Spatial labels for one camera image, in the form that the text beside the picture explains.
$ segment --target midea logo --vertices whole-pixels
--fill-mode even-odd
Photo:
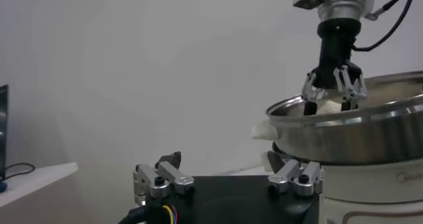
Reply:
[[[409,173],[409,172],[399,172],[395,179],[398,180],[401,184],[404,184],[406,182],[415,181],[415,180],[423,180],[423,172],[415,172],[415,173]]]

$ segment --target black cable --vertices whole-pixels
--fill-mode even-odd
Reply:
[[[118,224],[136,224],[147,221],[147,208],[140,206],[135,209],[131,209],[127,216],[119,221]]]
[[[6,176],[5,180],[6,180],[6,179],[13,178],[13,177],[15,177],[15,176],[25,175],[25,174],[28,174],[28,173],[34,172],[34,171],[35,171],[35,168],[36,168],[34,165],[32,165],[32,164],[30,164],[30,163],[16,163],[16,164],[12,164],[12,165],[10,165],[10,166],[6,167],[6,169],[5,169],[5,170],[9,170],[10,168],[17,167],[17,166],[27,166],[27,167],[30,167],[30,169],[29,169],[29,170],[26,170],[26,171],[24,171],[24,172],[18,172],[18,173],[14,173],[14,174],[12,174],[12,175],[10,175],[10,176]]]
[[[394,4],[396,4],[399,0],[391,0],[388,3],[386,3],[384,6],[382,6],[382,9],[384,11],[388,11]],[[382,43],[384,43],[386,40],[388,40],[388,38],[390,38],[392,36],[392,34],[397,30],[397,28],[401,25],[401,23],[403,22],[405,16],[408,13],[408,10],[410,9],[412,0],[407,0],[407,3],[405,4],[404,10],[401,13],[400,17],[398,18],[398,20],[396,21],[396,23],[394,24],[394,26],[392,27],[392,29],[384,36],[382,37],[382,39],[380,39],[378,42],[376,42],[374,45],[370,46],[370,47],[365,47],[365,48],[357,48],[355,46],[352,46],[352,49],[354,51],[357,52],[370,52],[373,49],[379,47]]]

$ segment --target white wall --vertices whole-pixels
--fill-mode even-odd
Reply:
[[[423,69],[422,2],[386,44],[354,54],[365,75]],[[365,22],[358,44],[382,37],[400,9]],[[291,0],[0,0],[9,163],[81,167],[0,217],[116,223],[133,206],[137,163],[175,150],[188,174],[255,163],[268,145],[250,127],[316,66],[317,23]]]

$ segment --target stainless steel pot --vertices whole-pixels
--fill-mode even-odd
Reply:
[[[374,77],[366,85],[368,99],[358,110],[303,116],[300,96],[271,106],[276,145],[294,157],[332,165],[423,158],[423,71]]]

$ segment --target monitor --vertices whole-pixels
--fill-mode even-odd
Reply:
[[[0,181],[5,179],[9,86],[0,87]]]

